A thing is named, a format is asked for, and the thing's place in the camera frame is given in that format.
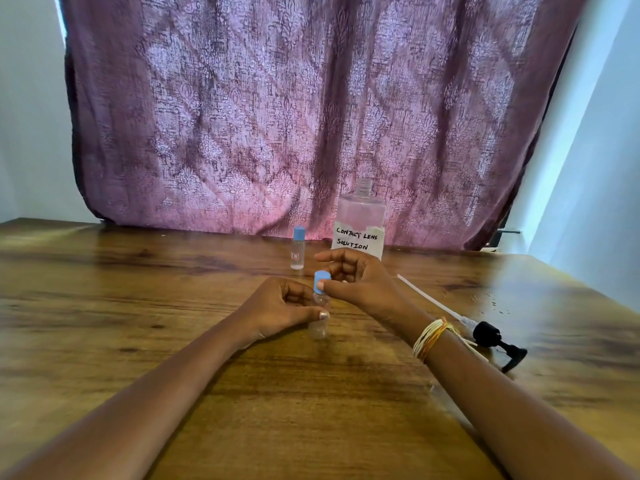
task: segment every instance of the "curtain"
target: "curtain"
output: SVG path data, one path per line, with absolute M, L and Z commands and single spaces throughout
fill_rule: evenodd
M 61 0 L 76 179 L 121 225 L 481 246 L 585 0 Z

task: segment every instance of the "handwritten label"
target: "handwritten label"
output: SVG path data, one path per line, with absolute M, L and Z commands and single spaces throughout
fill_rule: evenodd
M 356 231 L 347 224 L 342 224 L 338 221 L 333 223 L 333 243 L 331 249 L 357 249 L 382 259 L 382 249 L 384 245 L 384 227 L 367 227 L 364 231 Z

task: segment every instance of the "blue bottle cap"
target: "blue bottle cap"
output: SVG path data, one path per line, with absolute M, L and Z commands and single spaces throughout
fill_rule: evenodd
M 293 240 L 304 241 L 305 240 L 305 228 L 302 226 L 293 227 Z
M 316 273 L 314 274 L 314 291 L 318 294 L 324 294 L 323 291 L 320 291 L 317 288 L 318 281 L 330 280 L 330 279 L 331 279 L 331 273 L 329 273 L 329 271 L 316 271 Z

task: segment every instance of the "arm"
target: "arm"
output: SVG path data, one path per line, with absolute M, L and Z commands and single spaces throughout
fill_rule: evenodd
M 267 279 L 233 314 L 71 425 L 2 480 L 143 478 L 233 353 L 294 324 L 326 317 L 322 308 L 308 306 L 312 297 L 306 285 Z
M 410 346 L 433 320 L 400 293 L 376 257 L 343 248 L 316 259 L 331 262 L 327 269 L 334 280 L 322 284 L 327 295 L 358 306 Z M 637 478 L 602 444 L 476 357 L 452 332 L 442 334 L 425 363 L 514 480 Z

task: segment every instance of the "wood grain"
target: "wood grain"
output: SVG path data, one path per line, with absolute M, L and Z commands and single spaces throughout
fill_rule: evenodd
M 312 253 L 327 247 L 309 245 L 297 272 L 286 240 L 1 225 L 0 470 L 224 318 L 265 276 L 311 283 Z M 528 348 L 515 380 L 640 467 L 637 314 L 531 257 L 388 248 L 383 261 Z M 236 355 L 150 478 L 501 477 L 408 346 L 343 302 L 329 329 L 324 341 L 295 330 Z

